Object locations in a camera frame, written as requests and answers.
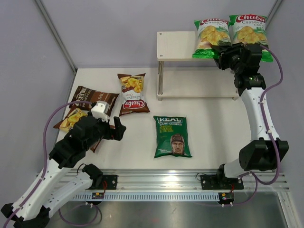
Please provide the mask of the green Chuba cassava chips bag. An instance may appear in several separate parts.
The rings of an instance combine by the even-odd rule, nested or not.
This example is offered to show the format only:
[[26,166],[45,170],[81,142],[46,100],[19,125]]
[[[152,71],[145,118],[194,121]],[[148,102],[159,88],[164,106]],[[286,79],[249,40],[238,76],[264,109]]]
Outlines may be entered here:
[[231,28],[231,42],[261,44],[268,48],[266,37],[266,16],[256,14],[229,15],[228,27]]

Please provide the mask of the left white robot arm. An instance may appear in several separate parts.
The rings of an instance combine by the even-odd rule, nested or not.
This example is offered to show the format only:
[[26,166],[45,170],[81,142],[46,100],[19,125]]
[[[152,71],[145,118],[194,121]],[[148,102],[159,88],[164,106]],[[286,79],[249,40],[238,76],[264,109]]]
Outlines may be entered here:
[[101,118],[84,116],[74,124],[66,136],[57,142],[49,154],[47,166],[37,176],[30,188],[14,203],[5,204],[1,212],[14,221],[15,228],[44,228],[53,215],[77,193],[103,184],[103,172],[93,164],[86,165],[83,172],[56,192],[54,187],[86,152],[98,141],[123,138],[126,126],[119,117],[114,126]]

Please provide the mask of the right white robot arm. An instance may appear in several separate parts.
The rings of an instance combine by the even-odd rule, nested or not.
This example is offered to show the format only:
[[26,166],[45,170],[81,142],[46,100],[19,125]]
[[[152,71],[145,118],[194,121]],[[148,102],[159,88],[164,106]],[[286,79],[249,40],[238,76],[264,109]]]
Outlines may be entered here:
[[[259,43],[237,43],[231,46],[212,46],[219,69],[234,73],[234,85],[245,105],[250,126],[250,143],[243,147],[237,159],[222,164],[215,175],[202,174],[200,181],[204,190],[242,190],[242,178],[255,177],[257,183],[271,185],[276,182],[281,161],[289,150],[287,141],[281,140],[271,119],[266,94],[280,85],[281,80],[270,87],[258,72],[263,51],[269,50]],[[259,179],[256,171],[275,170],[269,182]]]

